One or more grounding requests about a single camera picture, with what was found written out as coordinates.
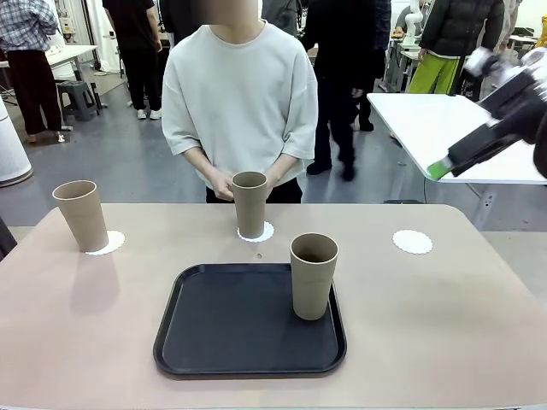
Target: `white doily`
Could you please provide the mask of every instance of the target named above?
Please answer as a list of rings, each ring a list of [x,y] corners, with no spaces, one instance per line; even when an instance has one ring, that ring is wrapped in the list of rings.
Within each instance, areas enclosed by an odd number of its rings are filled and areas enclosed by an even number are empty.
[[[275,229],[272,226],[272,224],[270,224],[269,222],[264,222],[264,233],[261,234],[261,236],[255,237],[253,239],[242,237],[241,234],[239,233],[239,228],[238,228],[238,236],[246,242],[258,243],[258,242],[267,241],[269,238],[271,238],[274,235],[274,231]]]
[[[104,248],[95,252],[86,252],[88,255],[99,256],[106,255],[119,249],[121,245],[126,241],[126,236],[118,231],[108,231],[109,243]]]
[[[393,243],[400,250],[414,255],[428,254],[433,250],[431,238],[422,232],[399,231],[393,235]]]

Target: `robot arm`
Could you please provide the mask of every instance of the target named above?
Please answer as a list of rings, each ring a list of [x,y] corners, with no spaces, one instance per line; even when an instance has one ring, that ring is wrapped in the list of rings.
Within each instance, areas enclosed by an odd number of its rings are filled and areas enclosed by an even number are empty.
[[[420,23],[424,18],[420,10],[419,0],[410,1],[410,11],[412,11],[412,13],[405,17],[405,21],[407,23],[407,35],[403,40],[403,45],[415,45],[416,24]]]
[[[465,68],[475,77],[498,77],[499,88],[479,104],[492,120],[451,146],[443,160],[428,168],[429,173],[434,179],[447,173],[459,176],[523,139],[536,144],[534,163],[547,178],[547,49],[529,52],[520,66],[513,67],[480,48]]]

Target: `lime green pants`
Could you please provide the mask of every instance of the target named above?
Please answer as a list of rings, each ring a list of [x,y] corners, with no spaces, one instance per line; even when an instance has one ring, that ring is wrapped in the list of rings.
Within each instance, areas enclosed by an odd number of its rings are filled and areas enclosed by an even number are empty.
[[[442,58],[426,54],[412,78],[409,93],[429,94],[437,81],[435,94],[447,94],[456,77],[457,65],[457,58]]]

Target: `brown paper cup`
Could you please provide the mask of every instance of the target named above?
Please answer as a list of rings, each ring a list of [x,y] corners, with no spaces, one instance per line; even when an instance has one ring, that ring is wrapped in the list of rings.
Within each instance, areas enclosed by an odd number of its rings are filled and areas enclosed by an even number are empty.
[[[326,311],[338,245],[320,233],[305,233],[291,243],[292,307],[302,319],[320,319]]]
[[[94,182],[63,184],[55,188],[53,197],[81,252],[95,252],[109,243],[101,200]]]
[[[232,178],[239,234],[254,239],[264,233],[267,179],[263,173],[237,173]]]

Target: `black tray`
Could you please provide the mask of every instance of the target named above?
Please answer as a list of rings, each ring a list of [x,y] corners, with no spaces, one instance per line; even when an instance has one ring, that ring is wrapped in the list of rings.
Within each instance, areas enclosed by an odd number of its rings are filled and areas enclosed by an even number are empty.
[[[177,376],[282,376],[329,372],[346,341],[334,288],[323,318],[292,311],[288,264],[199,265],[180,274],[154,344]]]

